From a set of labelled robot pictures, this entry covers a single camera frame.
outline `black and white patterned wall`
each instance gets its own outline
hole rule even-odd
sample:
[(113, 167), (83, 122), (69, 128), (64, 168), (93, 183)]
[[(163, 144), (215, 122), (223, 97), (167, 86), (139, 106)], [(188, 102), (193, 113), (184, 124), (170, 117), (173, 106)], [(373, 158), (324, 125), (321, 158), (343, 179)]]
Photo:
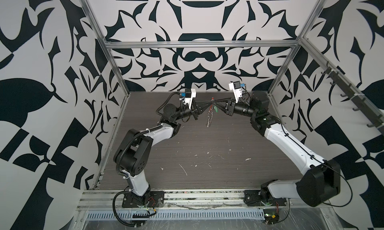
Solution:
[[(294, 40), (317, 0), (89, 0), (107, 41)], [(114, 50), (131, 91), (267, 90), (285, 48)]]
[[(308, 34), (309, 40), (345, 73), (380, 109), (384, 109), (384, 0), (328, 0)], [(334, 158), (353, 189), (352, 202), (335, 207), (344, 227), (384, 227), (384, 136), (368, 128), (369, 120), (348, 98), (340, 96), (327, 75), (300, 49), (274, 92), (283, 121), (306, 146)], [(342, 180), (334, 205), (351, 193)]]
[(125, 94), (78, 0), (0, 0), (1, 229), (67, 229)]

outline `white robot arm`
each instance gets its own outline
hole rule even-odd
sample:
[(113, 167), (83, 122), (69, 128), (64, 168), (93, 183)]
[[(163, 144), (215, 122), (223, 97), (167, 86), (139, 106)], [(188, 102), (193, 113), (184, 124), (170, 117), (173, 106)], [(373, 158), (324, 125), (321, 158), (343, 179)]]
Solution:
[[(232, 83), (232, 85), (240, 86), (240, 83)], [(186, 92), (195, 93), (192, 90), (186, 90)], [(162, 105), (163, 113), (159, 125), (142, 132), (131, 129), (116, 152), (114, 156), (116, 170), (127, 179), (133, 189), (132, 192), (137, 196), (138, 205), (145, 205), (149, 196), (150, 186), (145, 180), (143, 169), (151, 146), (176, 135), (181, 126), (176, 122), (177, 120), (191, 115), (197, 119), (198, 115), (212, 104), (230, 116), (236, 113), (250, 117), (252, 127), (278, 146), (303, 175), (303, 178), (298, 180), (271, 180), (263, 184), (260, 191), (262, 199), (271, 201), (277, 198), (296, 198), (315, 207), (340, 193), (338, 163), (334, 160), (324, 160), (290, 135), (281, 125), (280, 120), (268, 112), (269, 99), (265, 92), (254, 91), (249, 103), (238, 101), (241, 95), (236, 93), (236, 99), (226, 98), (202, 102), (195, 102), (194, 96), (188, 96), (190, 97), (188, 108), (183, 108), (185, 96), (181, 93), (180, 108), (167, 104), (169, 97)]]

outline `black bracket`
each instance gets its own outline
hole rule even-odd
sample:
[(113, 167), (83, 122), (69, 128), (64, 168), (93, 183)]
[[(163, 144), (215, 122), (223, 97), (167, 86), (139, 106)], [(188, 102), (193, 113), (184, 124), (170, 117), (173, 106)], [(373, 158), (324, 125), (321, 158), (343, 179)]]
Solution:
[(147, 207), (159, 207), (164, 203), (164, 192), (163, 191), (151, 191), (147, 192), (139, 197), (134, 193), (124, 194), (124, 199), (122, 201), (122, 208), (137, 208), (143, 205)]
[[(262, 203), (268, 200), (263, 199), (260, 194), (260, 190), (244, 190), (244, 203), (249, 207), (264, 207), (265, 205)], [(273, 201), (269, 200), (271, 206), (276, 206), (276, 203), (279, 206), (285, 206), (286, 199), (279, 198), (273, 199)]]

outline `dark wooden table surface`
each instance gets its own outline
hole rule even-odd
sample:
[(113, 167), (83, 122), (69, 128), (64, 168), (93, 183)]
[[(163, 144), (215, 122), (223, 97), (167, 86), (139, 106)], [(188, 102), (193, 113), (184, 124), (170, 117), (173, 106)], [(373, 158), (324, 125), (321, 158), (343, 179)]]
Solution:
[[(155, 110), (169, 93), (133, 92), (105, 168), (100, 189), (124, 189), (126, 180), (115, 173), (112, 158), (126, 132), (156, 126)], [(232, 97), (232, 93), (197, 93), (196, 101)], [(170, 103), (179, 105), (178, 97)], [(270, 106), (270, 113), (275, 114)], [(179, 133), (152, 147), (145, 175), (152, 189), (251, 188), (271, 179), (300, 179), (296, 166), (265, 137), (250, 118), (214, 112), (206, 127), (208, 110), (198, 120), (183, 123)]]

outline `clear plastic sheet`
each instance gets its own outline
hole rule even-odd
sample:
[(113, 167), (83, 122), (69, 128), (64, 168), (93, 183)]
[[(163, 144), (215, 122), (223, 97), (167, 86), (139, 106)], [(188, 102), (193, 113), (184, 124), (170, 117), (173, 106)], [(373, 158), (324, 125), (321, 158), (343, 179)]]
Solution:
[[(281, 210), (283, 219), (287, 210)], [(86, 220), (84, 230), (127, 230), (117, 220)], [(148, 220), (141, 230), (326, 230), (329, 229), (321, 208), (291, 208), (285, 221), (275, 225), (267, 225), (261, 220), (222, 219), (222, 220)]]

